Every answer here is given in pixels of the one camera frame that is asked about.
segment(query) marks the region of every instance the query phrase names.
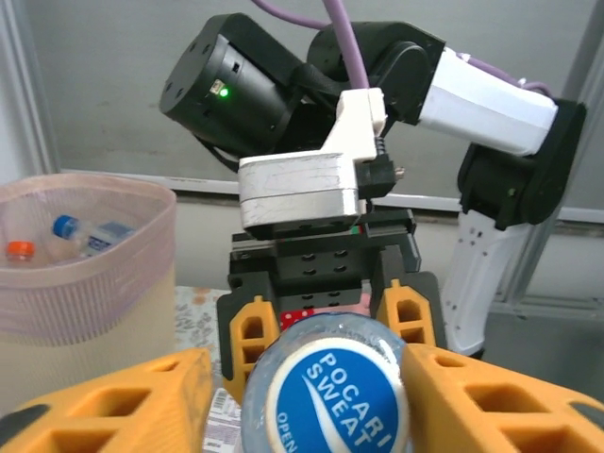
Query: wall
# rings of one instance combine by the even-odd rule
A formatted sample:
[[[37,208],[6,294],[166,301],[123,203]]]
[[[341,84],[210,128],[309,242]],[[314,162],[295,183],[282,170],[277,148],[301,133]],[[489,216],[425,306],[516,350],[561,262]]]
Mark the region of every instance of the wall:
[[[177,284],[226,289],[230,235],[240,230],[239,210],[235,207],[178,203]],[[415,239],[423,269],[443,282],[457,240],[457,228],[419,224]],[[604,297],[601,269],[604,269],[603,238],[556,234],[545,249],[529,292],[569,299]]]

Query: plastic bottle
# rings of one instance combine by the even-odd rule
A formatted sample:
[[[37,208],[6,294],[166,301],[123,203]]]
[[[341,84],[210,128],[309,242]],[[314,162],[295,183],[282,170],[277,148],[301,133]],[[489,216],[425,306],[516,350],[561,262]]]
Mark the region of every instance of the plastic bottle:
[[[82,257],[98,255],[126,239],[134,229],[118,222],[96,226],[71,215],[61,215],[53,224],[53,233],[75,244]]]
[[[29,241],[12,241],[7,244],[8,267],[33,267],[36,245]]]
[[[405,451],[404,345],[380,322],[355,313],[297,322],[247,381],[243,452]]]

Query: bottle cap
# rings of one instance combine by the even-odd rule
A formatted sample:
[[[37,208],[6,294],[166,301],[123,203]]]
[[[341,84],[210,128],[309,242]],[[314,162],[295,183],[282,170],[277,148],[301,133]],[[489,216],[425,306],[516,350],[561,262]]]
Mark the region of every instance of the bottle cap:
[[[7,255],[12,257],[32,258],[36,245],[28,241],[12,241],[7,245]]]
[[[71,215],[60,215],[53,224],[53,234],[62,239],[71,239],[79,228],[79,220]]]
[[[277,369],[265,400],[273,451],[405,451],[408,403],[399,369],[367,344],[305,344]]]

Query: purple cable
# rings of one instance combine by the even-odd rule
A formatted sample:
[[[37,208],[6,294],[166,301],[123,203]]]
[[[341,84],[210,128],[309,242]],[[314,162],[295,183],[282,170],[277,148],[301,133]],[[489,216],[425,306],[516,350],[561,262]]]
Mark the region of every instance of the purple cable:
[[[474,66],[475,68],[480,69],[481,71],[484,71],[485,73],[490,74],[493,77],[497,77],[503,80],[504,82],[508,82],[514,87],[522,88],[523,90],[527,90],[529,92],[541,92],[545,96],[551,97],[551,90],[547,87],[544,82],[528,82],[523,85],[518,79],[512,77],[505,71],[496,68],[495,66],[485,61],[482,61],[481,59],[475,59],[474,57],[469,56],[468,58],[466,58],[465,54],[460,52],[457,53],[457,56],[460,59],[467,61],[468,64]]]
[[[252,2],[263,11],[268,12],[270,15],[275,16],[282,21],[289,22],[290,24],[305,26],[306,28],[314,28],[316,30],[320,30],[329,25],[327,22],[311,19],[300,16],[293,12],[286,11],[285,9],[271,5],[264,0],[252,0]]]
[[[342,51],[342,59],[353,90],[369,88],[369,80],[362,61],[361,50],[352,30],[352,24],[342,0],[323,0],[323,4],[333,24],[333,31]]]

